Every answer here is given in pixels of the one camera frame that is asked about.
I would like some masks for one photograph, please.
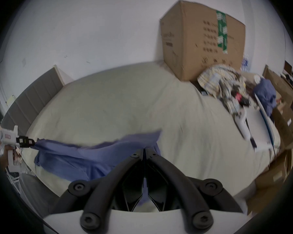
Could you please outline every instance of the cardboard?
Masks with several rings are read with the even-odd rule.
[[[292,170],[293,167],[293,148],[290,150],[287,150],[287,172],[289,173]]]
[[[256,194],[246,202],[248,214],[250,212],[260,213],[274,199],[282,185],[281,181],[274,186],[257,190]]]
[[[292,132],[290,131],[287,122],[283,119],[282,114],[277,108],[272,110],[272,117],[280,135],[281,146],[283,150],[285,150],[284,147],[290,145],[293,142]]]
[[[270,80],[276,91],[282,96],[282,99],[291,105],[293,102],[293,90],[289,85],[275,72],[271,71],[266,65],[263,76]]]
[[[276,103],[277,103],[277,109],[279,112],[282,112],[283,107],[286,105],[286,103],[282,100],[281,94],[276,91]]]
[[[287,175],[288,158],[287,152],[281,154],[277,160],[271,163],[269,170],[255,179],[257,189],[273,186],[284,181]]]
[[[217,44],[216,10],[205,5],[178,1],[160,20],[165,63],[179,80],[195,80],[206,68],[224,63],[240,70],[245,25],[229,15],[227,54]]]

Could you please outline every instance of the screw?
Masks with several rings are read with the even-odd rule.
[[[76,191],[82,191],[84,188],[85,188],[85,186],[84,186],[83,184],[76,184],[76,185],[74,186],[74,189],[75,189]]]
[[[206,187],[209,187],[210,189],[216,189],[217,185],[215,183],[207,183]]]
[[[200,212],[192,218],[192,224],[197,229],[209,228],[213,222],[213,217],[210,212]]]
[[[100,219],[93,213],[84,213],[80,218],[80,225],[87,230],[95,230],[100,226]]]

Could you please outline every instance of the blue cloth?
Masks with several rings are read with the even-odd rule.
[[[69,181],[93,180],[106,176],[118,163],[138,149],[154,147],[160,155],[157,140],[160,131],[127,135],[120,140],[81,147],[54,140],[39,139],[31,148],[39,150],[35,164]]]
[[[271,81],[267,79],[261,79],[261,82],[254,87],[253,92],[257,95],[259,101],[266,111],[266,114],[270,117],[273,108],[277,106],[276,90]]]

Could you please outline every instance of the upholstered headboard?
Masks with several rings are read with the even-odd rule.
[[[26,135],[27,130],[47,103],[63,88],[64,83],[55,66],[30,84],[13,102],[5,114],[1,126]]]

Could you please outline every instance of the bed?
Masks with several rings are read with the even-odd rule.
[[[119,67],[63,86],[27,136],[90,146],[158,129],[164,158],[187,176],[218,179],[231,195],[273,160],[269,150],[254,152],[221,102],[180,82],[164,62]],[[62,195],[70,182],[35,166],[36,154],[24,149],[22,157],[51,191]]]

